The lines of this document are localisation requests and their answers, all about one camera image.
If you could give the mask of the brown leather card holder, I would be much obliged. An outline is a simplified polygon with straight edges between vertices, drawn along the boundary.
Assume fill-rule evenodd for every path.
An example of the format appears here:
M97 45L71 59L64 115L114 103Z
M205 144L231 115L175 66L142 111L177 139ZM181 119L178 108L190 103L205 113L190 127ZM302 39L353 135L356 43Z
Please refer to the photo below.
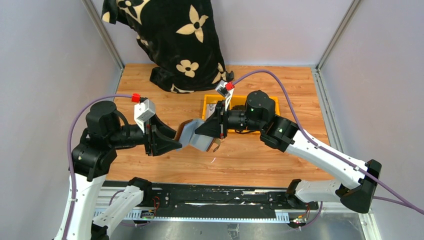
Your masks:
M195 133L195 130L203 123L205 123L203 119L193 118L179 125L174 138L174 140L181 144L181 148L177 149L177 151L187 146L191 146L202 152L208 152L213 145L216 145L212 150L213 152L216 152L220 148L221 141L219 139Z

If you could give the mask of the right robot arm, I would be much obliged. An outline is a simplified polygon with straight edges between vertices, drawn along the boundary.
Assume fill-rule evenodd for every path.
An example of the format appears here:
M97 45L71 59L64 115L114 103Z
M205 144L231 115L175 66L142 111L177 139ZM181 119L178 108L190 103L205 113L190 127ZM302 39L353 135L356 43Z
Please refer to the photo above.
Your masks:
M247 95L244 109L227 109L226 103L217 102L214 113L195 130L197 135L224 139L229 130L259 132L266 146L307 160L334 177L327 181L292 180L285 192L290 208L331 202L357 213L369 212L382 169L380 162L350 157L315 139L297 123L277 115L275 101L261 90Z

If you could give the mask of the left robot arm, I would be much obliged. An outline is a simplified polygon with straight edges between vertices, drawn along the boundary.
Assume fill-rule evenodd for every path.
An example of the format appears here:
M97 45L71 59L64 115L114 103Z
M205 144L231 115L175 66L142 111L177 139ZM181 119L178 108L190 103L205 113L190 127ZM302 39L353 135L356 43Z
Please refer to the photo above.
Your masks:
M176 132L156 115L151 101L135 105L135 124L129 124L114 102L103 100L86 107L86 128L79 144L69 150L70 189L58 240L108 240L134 207L160 206L150 181L134 177L104 212L95 215L101 188L117 151L144 146L156 157L180 149Z

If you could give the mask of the white cards in bin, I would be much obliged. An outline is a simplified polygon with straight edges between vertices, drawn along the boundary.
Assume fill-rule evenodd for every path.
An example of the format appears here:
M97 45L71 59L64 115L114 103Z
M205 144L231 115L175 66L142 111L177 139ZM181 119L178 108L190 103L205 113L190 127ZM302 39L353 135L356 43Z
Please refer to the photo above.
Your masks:
M208 104L206 104L204 118L207 119L211 115L213 115L213 113L215 112L215 108L216 108L216 104L215 103L208 103Z

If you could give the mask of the middle yellow bin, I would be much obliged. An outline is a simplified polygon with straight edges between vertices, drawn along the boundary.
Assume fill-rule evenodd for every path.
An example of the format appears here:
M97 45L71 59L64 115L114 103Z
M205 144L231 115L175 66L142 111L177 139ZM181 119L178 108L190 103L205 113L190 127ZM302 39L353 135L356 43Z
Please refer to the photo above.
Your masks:
M230 104L229 104L229 109L230 110L240 110L240 111L245 111L246 110L246 96L243 95L235 95L232 97ZM229 133L237 133L237 134L250 134L250 133L254 133L254 130L247 130L246 128L243 129L229 129L228 130Z

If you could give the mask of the right yellow bin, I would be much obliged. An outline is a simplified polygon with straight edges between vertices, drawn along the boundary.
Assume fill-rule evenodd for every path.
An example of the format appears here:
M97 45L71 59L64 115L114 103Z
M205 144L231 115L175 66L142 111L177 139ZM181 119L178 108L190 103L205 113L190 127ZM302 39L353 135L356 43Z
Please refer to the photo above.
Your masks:
M279 99L278 99L278 97L277 96L270 96L269 98L275 102L275 104L274 104L275 114L278 115L278 116L280 116L281 113L280 113L280 106L279 106Z

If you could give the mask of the black floral blanket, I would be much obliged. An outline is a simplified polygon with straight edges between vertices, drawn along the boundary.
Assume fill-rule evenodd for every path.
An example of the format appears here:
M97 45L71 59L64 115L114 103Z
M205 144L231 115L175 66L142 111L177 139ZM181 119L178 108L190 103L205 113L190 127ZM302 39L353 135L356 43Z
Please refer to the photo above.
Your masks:
M155 63L150 81L189 94L230 82L209 0L105 0L101 18L136 32L136 42Z

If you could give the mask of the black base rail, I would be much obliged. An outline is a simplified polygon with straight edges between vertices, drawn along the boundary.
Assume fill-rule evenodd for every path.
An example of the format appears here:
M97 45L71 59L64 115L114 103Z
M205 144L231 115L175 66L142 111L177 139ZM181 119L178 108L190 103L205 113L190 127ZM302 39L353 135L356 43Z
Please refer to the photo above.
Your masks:
M155 220L289 223L319 204L290 199L285 188L153 183L138 204Z

